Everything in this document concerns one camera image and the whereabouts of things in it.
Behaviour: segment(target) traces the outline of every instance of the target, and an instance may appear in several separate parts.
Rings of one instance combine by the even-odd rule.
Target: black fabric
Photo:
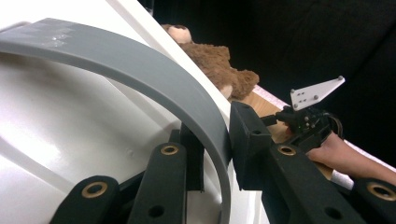
[[[344,76],[317,107],[338,115],[346,139],[396,166],[394,0],[168,0],[159,23],[191,29],[197,43],[230,48],[231,64],[290,103],[290,89]]]

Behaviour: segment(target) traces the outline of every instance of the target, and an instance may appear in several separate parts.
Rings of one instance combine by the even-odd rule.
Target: curved bracket
[[[65,63],[114,79],[175,114],[200,139],[221,186],[221,223],[228,223],[230,138],[205,89],[178,64],[130,38],[70,21],[44,19],[0,33],[0,51]]]

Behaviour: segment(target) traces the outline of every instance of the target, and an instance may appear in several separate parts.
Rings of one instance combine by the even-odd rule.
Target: mounting hole
[[[296,150],[291,147],[278,147],[277,150],[286,156],[294,156],[296,154]]]
[[[341,215],[341,213],[337,209],[332,208],[332,207],[326,207],[324,209],[324,212],[326,213],[327,216],[332,217],[334,219],[343,218],[343,215]]]
[[[150,217],[161,217],[164,212],[165,209],[163,208],[163,206],[155,205],[148,210],[148,215]]]
[[[84,198],[96,198],[104,194],[107,190],[107,183],[102,181],[93,182],[87,185],[81,192]]]
[[[261,134],[262,132],[259,131],[259,130],[255,130],[255,131],[253,131],[253,132],[251,132],[251,133],[253,133],[253,134]]]
[[[166,147],[161,148],[161,153],[163,155],[170,156],[170,155],[177,154],[177,152],[178,152],[178,148],[174,147],[174,146],[166,146]]]
[[[395,191],[393,191],[392,189],[389,189],[388,187],[386,187],[384,185],[371,182],[367,185],[367,189],[372,194],[374,194],[374,196],[376,196],[382,200],[386,200],[386,201],[390,201],[390,202],[396,201]]]

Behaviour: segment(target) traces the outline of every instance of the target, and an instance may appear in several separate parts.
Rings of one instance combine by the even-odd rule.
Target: plush fur
[[[185,26],[166,24],[163,29],[227,99],[244,99],[259,82],[259,76],[254,72],[238,71],[231,67],[230,51],[227,47],[196,44]]]

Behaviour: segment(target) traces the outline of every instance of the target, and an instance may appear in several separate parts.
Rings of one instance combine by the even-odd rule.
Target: human hand
[[[343,174],[355,177],[360,176],[359,167],[368,160],[333,132],[321,147],[311,149],[306,155],[311,161],[323,163]]]
[[[311,149],[306,155],[311,161],[323,163],[343,174],[377,178],[396,185],[395,172],[360,154],[335,133],[331,133],[321,147]]]

